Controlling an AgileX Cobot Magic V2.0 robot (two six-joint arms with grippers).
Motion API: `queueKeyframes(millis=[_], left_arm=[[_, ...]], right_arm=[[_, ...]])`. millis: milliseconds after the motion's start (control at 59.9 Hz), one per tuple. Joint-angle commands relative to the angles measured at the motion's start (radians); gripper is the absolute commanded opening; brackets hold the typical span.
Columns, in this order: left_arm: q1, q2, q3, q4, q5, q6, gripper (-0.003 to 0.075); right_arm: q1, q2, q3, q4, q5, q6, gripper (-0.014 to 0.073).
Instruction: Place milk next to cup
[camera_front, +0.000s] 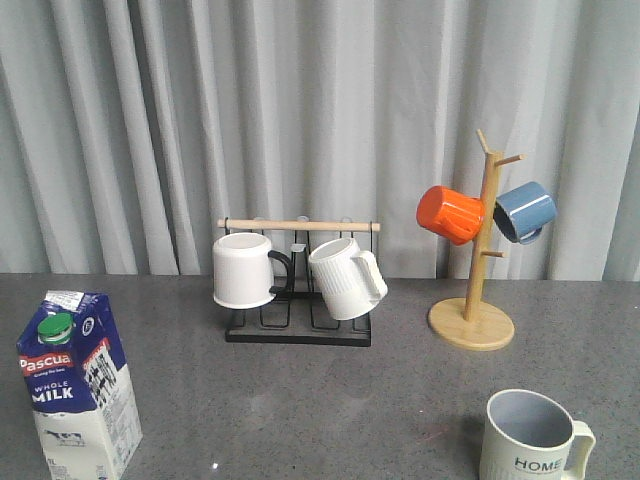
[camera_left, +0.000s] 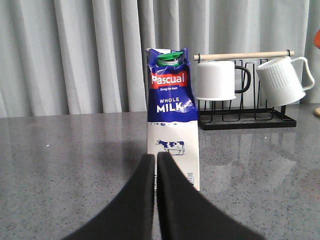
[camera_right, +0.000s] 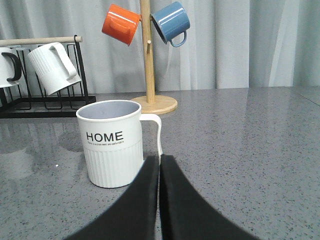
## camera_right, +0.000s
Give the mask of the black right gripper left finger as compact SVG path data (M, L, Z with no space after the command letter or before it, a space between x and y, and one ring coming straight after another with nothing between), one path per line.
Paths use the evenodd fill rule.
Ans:
M153 240L159 159L148 156L126 191L96 220L68 240Z

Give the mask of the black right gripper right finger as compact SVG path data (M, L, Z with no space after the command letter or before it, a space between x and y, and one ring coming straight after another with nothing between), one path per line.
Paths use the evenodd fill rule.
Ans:
M159 211L164 240L254 240L194 189L172 155L162 155Z

